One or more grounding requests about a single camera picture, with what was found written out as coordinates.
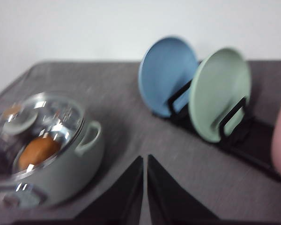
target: white wall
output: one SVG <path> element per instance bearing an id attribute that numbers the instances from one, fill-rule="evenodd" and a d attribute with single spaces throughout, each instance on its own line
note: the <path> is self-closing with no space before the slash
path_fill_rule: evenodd
<path id="1" fill-rule="evenodd" d="M 170 34 L 200 59 L 281 59 L 281 0 L 0 0 L 0 91 L 40 60 L 141 60 Z"/>

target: food in pot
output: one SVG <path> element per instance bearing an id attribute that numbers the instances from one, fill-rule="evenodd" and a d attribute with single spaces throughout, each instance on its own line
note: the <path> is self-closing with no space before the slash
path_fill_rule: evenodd
<path id="1" fill-rule="evenodd" d="M 42 136 L 32 140 L 19 158 L 19 168 L 26 170 L 29 164 L 38 165 L 42 163 L 57 152 L 60 147 L 60 143 L 54 141 L 50 136 Z"/>

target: gray pot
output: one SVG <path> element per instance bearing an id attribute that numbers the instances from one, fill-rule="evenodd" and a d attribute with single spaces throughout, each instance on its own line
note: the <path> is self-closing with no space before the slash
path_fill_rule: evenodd
<path id="1" fill-rule="evenodd" d="M 54 155 L 20 170 L 27 144 L 49 135 L 60 143 Z M 20 102 L 0 118 L 0 204 L 13 207 L 59 203 L 93 178 L 104 154 L 102 128 L 74 100 L 40 93 Z"/>

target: table surface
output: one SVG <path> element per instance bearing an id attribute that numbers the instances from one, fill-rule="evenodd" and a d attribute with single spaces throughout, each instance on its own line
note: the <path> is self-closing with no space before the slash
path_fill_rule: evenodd
<path id="1" fill-rule="evenodd" d="M 250 107 L 274 124 L 281 106 L 281 61 L 250 61 Z M 95 178 L 74 198 L 42 209 L 0 209 L 0 224 L 16 219 L 73 218 L 141 155 L 153 154 L 177 182 L 224 219 L 281 222 L 281 183 L 154 117 L 138 91 L 138 62 L 42 62 L 0 94 L 0 113 L 42 91 L 64 91 L 104 127 L 106 152 Z M 145 173 L 140 224 L 151 224 Z"/>

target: lid knob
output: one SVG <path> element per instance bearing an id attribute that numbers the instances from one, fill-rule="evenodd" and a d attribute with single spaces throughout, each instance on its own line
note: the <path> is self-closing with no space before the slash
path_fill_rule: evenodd
<path id="1" fill-rule="evenodd" d="M 21 109 L 22 109 L 21 105 L 13 105 L 13 106 L 11 106 L 10 108 L 6 109 L 3 112 L 2 117 L 7 122 L 10 122 L 10 121 L 14 120 L 17 117 L 17 115 L 19 114 Z"/>

